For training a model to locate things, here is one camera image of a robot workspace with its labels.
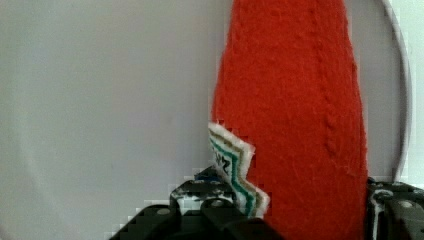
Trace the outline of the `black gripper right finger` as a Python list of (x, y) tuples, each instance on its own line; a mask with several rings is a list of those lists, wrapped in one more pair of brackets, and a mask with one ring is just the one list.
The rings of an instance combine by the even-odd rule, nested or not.
[(424, 240), (424, 190), (369, 177), (365, 240)]

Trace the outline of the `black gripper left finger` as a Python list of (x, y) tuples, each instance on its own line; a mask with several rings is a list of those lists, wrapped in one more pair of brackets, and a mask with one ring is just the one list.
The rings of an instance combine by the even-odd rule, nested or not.
[(236, 208), (235, 192), (213, 167), (178, 186), (169, 200), (142, 209), (109, 240), (284, 240)]

